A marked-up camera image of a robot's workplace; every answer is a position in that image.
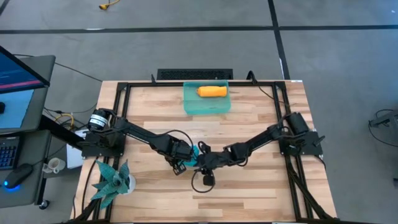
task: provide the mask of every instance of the chair wheel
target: chair wheel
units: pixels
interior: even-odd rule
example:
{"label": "chair wheel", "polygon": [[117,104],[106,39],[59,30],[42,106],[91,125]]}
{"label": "chair wheel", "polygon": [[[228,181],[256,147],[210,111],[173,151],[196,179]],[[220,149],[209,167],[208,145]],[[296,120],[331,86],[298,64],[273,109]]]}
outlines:
{"label": "chair wheel", "polygon": [[43,200],[42,204],[39,205],[39,209],[45,210],[49,205],[50,205],[50,202],[48,200]]}

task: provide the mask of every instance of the computer screen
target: computer screen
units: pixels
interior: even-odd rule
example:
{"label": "computer screen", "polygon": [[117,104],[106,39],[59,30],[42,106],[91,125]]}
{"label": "computer screen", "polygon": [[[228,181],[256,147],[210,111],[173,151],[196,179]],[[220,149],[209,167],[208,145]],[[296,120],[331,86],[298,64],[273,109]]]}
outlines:
{"label": "computer screen", "polygon": [[39,74],[0,47],[0,93],[48,86]]}

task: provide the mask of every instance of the yellow object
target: yellow object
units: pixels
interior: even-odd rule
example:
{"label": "yellow object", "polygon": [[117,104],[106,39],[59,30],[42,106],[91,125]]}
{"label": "yellow object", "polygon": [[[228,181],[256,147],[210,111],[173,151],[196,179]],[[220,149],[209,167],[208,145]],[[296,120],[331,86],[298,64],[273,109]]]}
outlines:
{"label": "yellow object", "polygon": [[111,2],[111,3],[100,4],[100,5],[99,5],[99,8],[102,9],[102,10],[107,10],[109,6],[111,6],[111,5],[113,5],[113,4],[116,4],[116,3],[118,3],[119,1],[120,1],[120,0],[116,0],[116,1]]}
{"label": "yellow object", "polygon": [[60,116],[57,116],[54,121],[57,122],[58,119],[60,119],[60,118],[62,118],[64,116],[70,117],[70,119],[72,120],[71,123],[70,123],[70,128],[72,128],[73,127],[73,122],[75,121],[75,119],[73,118],[72,114],[61,114]]}
{"label": "yellow object", "polygon": [[201,86],[197,90],[198,95],[201,97],[224,97],[227,92],[226,86]]}

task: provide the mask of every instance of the teal artificial plant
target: teal artificial plant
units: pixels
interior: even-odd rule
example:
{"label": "teal artificial plant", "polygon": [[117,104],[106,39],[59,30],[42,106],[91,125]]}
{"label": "teal artificial plant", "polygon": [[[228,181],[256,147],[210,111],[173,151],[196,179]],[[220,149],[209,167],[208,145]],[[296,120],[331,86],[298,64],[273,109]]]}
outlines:
{"label": "teal artificial plant", "polygon": [[105,197],[101,202],[101,209],[103,209],[106,208],[118,194],[127,193],[130,184],[130,171],[127,166],[127,161],[120,167],[119,172],[98,160],[96,163],[105,181],[93,184],[93,187],[97,188],[99,191],[91,199],[94,200]]}

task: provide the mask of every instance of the black keyboard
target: black keyboard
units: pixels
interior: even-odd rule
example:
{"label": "black keyboard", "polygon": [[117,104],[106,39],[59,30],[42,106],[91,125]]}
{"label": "black keyboard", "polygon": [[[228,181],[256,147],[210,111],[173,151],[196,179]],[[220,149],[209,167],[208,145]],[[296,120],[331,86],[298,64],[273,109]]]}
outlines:
{"label": "black keyboard", "polygon": [[0,138],[0,170],[15,169],[20,153],[19,136]]}
{"label": "black keyboard", "polygon": [[232,80],[232,69],[158,69],[157,80]]}

